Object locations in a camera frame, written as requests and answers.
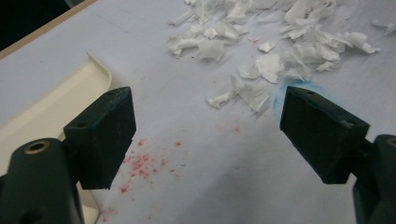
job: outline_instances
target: red stain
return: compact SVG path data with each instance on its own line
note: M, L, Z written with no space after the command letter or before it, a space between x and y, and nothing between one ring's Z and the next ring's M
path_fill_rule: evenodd
M149 174L145 170L139 170L139 175L145 179L149 178Z
M168 160L163 159L163 160L161 161L161 167L164 167L167 163L168 163Z
M146 140L147 140L146 138L140 139L140 141L137 143L137 145L140 146L140 147L145 145Z
M127 185L122 185L120 187L121 193L125 193L126 191L128 191L128 186Z

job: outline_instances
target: paper piece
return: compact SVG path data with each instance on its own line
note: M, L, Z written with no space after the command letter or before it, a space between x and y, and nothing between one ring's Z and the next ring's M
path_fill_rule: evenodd
M276 22L276 21L283 21L285 18L285 12L278 10L276 12L273 12L272 14L266 16L266 17L259 17L257 18L257 21L260 22Z
M264 51L265 53L268 53L271 49L275 47L275 43L272 41L267 41L261 45L259 45L258 50Z
M170 20L168 22L168 24L179 26L181 23L188 20L192 15L194 15L194 13L192 12L192 10L189 10L189 11L183 13L182 15L180 15L179 17L173 18L172 20Z
M373 20L373 21L371 22L371 24L372 24L373 26L378 26L378 27L387 28L387 30L386 30L385 33L384 33L384 36L390 35L391 33L393 33L393 32L396 31L396 24L395 24L395 23L384 24L384 23L382 23L382 22L380 22L380 21L378 21L378 20Z
M335 6L335 0L317 1L314 4L314 8L309 13L308 19L319 21L321 19L327 18L334 13Z
M265 54L258 57L255 66L259 73L271 83L277 83L278 73L285 69L277 54Z
M234 98L241 91L241 87L237 84L235 76L230 76L230 79L231 79L231 85L233 87L231 98Z
M195 6L196 0L184 0L184 3L188 6Z
M367 44L366 43L367 35L362 33L346 32L344 33L343 38L347 42L351 43L353 46L358 47L359 49L369 54L379 52L381 50L379 48L373 48L369 44Z
M220 109L224 105L224 103L228 101L228 99L230 99L230 93L227 92L220 96L208 99L207 102L213 107Z
M205 1L196 1L193 13L196 17L198 17L198 22L200 24L204 24L209 21Z
M277 0L276 8L283 11L288 11L294 5L296 0Z
M288 70L283 74L285 78L300 79L302 81L309 81L312 78L311 71L308 66L303 63L303 60L295 53L287 53L282 61L288 66Z
M295 22L296 19L303 19L308 8L307 0L297 0L293 7L285 14L285 21Z
M232 40L237 40L241 34L246 32L247 31L242 26L231 25L229 23L219 21L205 30L204 36L209 39L216 38L217 36L223 36Z
M240 77L249 79L255 79L260 76L259 70L255 66L248 69L245 65L239 65L238 72Z
M239 91L239 96L250 106L254 113L259 112L269 100L269 86L266 83L255 85L245 84Z
M212 39L204 40L198 44L200 56L204 59L212 59L216 62L224 55L224 41Z
M253 42L253 43L257 43L257 41L259 41L261 39L262 39L262 37L259 35L258 36L251 35L251 36L247 37L247 40L250 42Z
M175 57L179 58L183 49L198 47L203 41L203 37L183 39L181 36L171 35L168 40L168 48Z
M193 24L190 30L181 35L171 35L168 40L168 48L172 51L176 58L179 58L183 49L196 48L205 39L201 36L203 26L200 24Z
M321 64L317 68L317 71L319 71L319 72L324 72L324 71L331 72L333 69L334 69L334 63L326 62L326 63Z
M236 2L234 0L226 0L227 20L238 24L245 23L246 13L251 8L251 1Z
M235 30L236 30L240 35L244 35L244 34L247 34L247 33L248 33L248 29L245 28L245 27L242 26L242 25L235 24L235 25L233 25L233 28L235 28Z

